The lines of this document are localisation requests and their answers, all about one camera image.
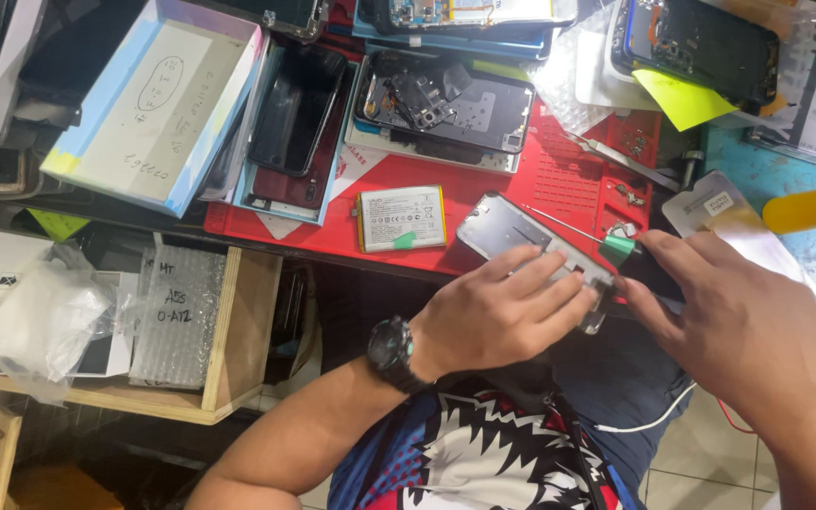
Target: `screwdriver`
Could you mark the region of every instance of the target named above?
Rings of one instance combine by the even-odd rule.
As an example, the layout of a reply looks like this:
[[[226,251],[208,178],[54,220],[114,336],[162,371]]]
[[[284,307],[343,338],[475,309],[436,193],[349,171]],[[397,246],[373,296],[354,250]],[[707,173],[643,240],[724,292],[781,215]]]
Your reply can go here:
[[[600,243],[600,248],[597,249],[597,253],[603,255],[603,258],[609,261],[609,263],[619,271],[621,276],[640,281],[645,284],[654,295],[685,304],[686,297],[682,293],[682,288],[679,287],[679,284],[673,280],[673,277],[669,276],[669,273],[660,266],[660,263],[656,261],[654,256],[651,255],[650,251],[648,251],[640,241],[608,234],[606,238],[600,240],[582,230],[576,229],[564,221],[553,218],[543,211],[538,211],[524,204],[521,205],[544,218],[555,221],[569,230],[571,229],[586,238]]]

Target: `black watch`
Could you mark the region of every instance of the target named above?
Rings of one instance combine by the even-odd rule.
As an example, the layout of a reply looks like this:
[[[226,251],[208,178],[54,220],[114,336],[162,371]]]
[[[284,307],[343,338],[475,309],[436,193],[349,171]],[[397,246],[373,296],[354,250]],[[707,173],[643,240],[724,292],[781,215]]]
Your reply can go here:
[[[401,317],[384,320],[370,333],[367,360],[371,370],[402,393],[414,395],[428,385],[411,371],[414,341]]]

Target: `person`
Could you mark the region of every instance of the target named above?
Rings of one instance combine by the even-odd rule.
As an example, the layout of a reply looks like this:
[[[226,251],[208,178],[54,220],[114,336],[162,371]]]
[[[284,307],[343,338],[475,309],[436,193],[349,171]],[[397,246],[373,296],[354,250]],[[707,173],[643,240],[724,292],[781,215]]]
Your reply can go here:
[[[187,509],[298,509],[298,494],[333,472],[328,508],[335,510],[643,508],[634,494],[663,425],[633,434],[595,425],[650,423],[688,376],[769,446],[782,507],[816,508],[810,290],[746,261],[711,233],[682,240],[650,231],[641,241],[686,297],[674,315],[641,283],[617,278],[655,342],[628,340],[633,328],[623,326],[613,339],[562,350],[576,341],[570,335],[550,349],[559,384],[540,408],[516,404],[511,390],[493,383],[498,377],[479,375],[550,348],[592,308],[595,291],[578,273],[550,280],[563,254],[511,249],[442,288],[408,324],[374,330],[368,356],[266,413],[204,475]],[[399,345],[399,331],[410,332],[401,359],[410,373],[393,377],[379,351]],[[662,362],[627,363],[629,351],[640,362],[657,345],[687,376]],[[591,377],[594,360],[606,358],[617,368]],[[566,371],[574,377],[563,378]],[[642,395],[627,394],[628,386]],[[654,397],[643,395],[648,390]]]

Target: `red silicone repair mat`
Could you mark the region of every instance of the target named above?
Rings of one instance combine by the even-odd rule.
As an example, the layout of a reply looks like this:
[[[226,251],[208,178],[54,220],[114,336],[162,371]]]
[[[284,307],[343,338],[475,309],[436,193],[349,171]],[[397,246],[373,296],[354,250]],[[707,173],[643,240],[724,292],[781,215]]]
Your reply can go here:
[[[658,113],[635,110],[624,119],[610,116],[586,136],[653,167],[659,129]],[[628,190],[634,191],[646,203],[640,206],[629,204],[628,196],[617,190],[619,183],[625,184]],[[358,191],[435,184],[442,186],[448,247],[361,253],[357,240],[357,219],[352,216]],[[620,221],[633,223],[639,231],[645,230],[652,190],[652,183],[646,179],[629,170],[610,167],[569,142],[563,137],[559,123],[538,99],[534,104],[518,174],[514,177],[390,155],[329,204],[322,228],[302,225],[288,237],[275,239],[254,211],[221,203],[210,204],[203,228],[208,232],[233,237],[460,275],[479,267],[482,260],[462,246],[454,233],[487,191],[498,191],[515,203],[527,204],[602,238],[607,229]],[[538,214],[532,215],[602,261],[596,255],[594,241]]]

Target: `wooden drawer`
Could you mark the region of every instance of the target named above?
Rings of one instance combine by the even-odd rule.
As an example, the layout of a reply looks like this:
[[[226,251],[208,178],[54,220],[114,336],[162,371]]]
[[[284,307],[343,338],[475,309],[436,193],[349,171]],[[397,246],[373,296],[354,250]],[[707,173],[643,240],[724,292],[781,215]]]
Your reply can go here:
[[[65,401],[204,425],[219,422],[263,387],[281,270],[277,255],[229,248],[202,394],[131,386],[127,376],[77,377]],[[0,389],[24,393],[5,376]]]

